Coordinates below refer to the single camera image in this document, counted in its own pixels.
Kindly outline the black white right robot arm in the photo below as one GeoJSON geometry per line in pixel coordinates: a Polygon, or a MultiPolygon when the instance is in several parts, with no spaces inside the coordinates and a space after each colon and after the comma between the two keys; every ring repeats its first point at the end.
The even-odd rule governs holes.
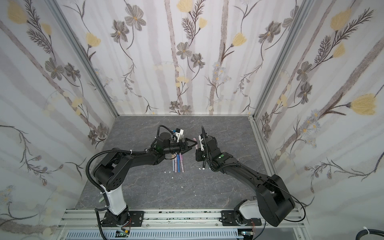
{"type": "Polygon", "coordinates": [[[229,175],[255,192],[255,200],[244,200],[235,208],[235,221],[263,219],[277,227],[295,208],[295,201],[283,180],[277,176],[261,174],[242,165],[233,155],[221,152],[216,138],[199,136],[196,160],[207,163],[213,172],[229,175]]]}

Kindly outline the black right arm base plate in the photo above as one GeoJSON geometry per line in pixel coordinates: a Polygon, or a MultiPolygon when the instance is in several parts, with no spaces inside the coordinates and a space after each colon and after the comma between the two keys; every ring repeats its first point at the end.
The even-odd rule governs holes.
{"type": "Polygon", "coordinates": [[[221,211],[221,217],[219,221],[224,227],[235,227],[235,226],[247,226],[247,227],[257,227],[262,226],[261,219],[253,218],[246,219],[241,215],[239,211],[229,210],[221,211]]]}

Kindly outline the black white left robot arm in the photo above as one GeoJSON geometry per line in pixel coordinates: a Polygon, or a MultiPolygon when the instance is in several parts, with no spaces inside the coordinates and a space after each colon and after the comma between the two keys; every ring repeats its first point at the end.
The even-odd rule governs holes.
{"type": "Polygon", "coordinates": [[[129,207],[124,199],[122,184],[131,168],[155,166],[167,155],[180,155],[197,146],[198,142],[182,134],[158,134],[150,147],[141,152],[113,148],[93,156],[87,163],[87,178],[97,187],[106,202],[104,227],[123,227],[132,223],[129,207]]]}

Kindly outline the dark blue pen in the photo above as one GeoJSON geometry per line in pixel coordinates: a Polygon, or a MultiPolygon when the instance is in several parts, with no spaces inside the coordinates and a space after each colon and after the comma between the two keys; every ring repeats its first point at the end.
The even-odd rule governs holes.
{"type": "Polygon", "coordinates": [[[177,165],[177,172],[180,173],[180,172],[181,172],[180,155],[177,155],[177,162],[176,162],[176,165],[177,165]]]}

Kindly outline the aluminium front rail frame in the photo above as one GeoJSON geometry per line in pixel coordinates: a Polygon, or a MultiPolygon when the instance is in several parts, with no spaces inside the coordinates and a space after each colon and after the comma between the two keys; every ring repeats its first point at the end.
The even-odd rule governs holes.
{"type": "Polygon", "coordinates": [[[133,229],[139,230],[175,230],[175,229],[237,229],[242,240],[309,240],[303,222],[299,222],[300,214],[297,210],[291,212],[287,221],[283,221],[278,227],[273,227],[261,219],[262,226],[224,227],[219,221],[221,211],[229,209],[134,209],[144,211],[144,219],[141,227],[103,227],[106,230],[119,230],[129,233],[133,229]]]}

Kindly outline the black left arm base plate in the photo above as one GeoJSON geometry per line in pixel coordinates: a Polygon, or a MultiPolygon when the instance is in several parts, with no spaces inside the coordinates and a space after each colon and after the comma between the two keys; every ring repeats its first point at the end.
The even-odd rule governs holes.
{"type": "Polygon", "coordinates": [[[144,211],[123,211],[119,215],[113,215],[107,211],[101,220],[102,227],[141,227],[144,219],[144,211]]]}

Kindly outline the purple capped pink pen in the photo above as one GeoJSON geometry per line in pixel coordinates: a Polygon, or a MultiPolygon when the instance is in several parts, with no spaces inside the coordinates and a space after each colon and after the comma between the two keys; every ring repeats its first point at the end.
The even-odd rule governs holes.
{"type": "Polygon", "coordinates": [[[182,173],[184,173],[185,170],[184,170],[184,163],[183,163],[183,155],[182,154],[179,154],[179,160],[180,160],[180,171],[182,173]]]}

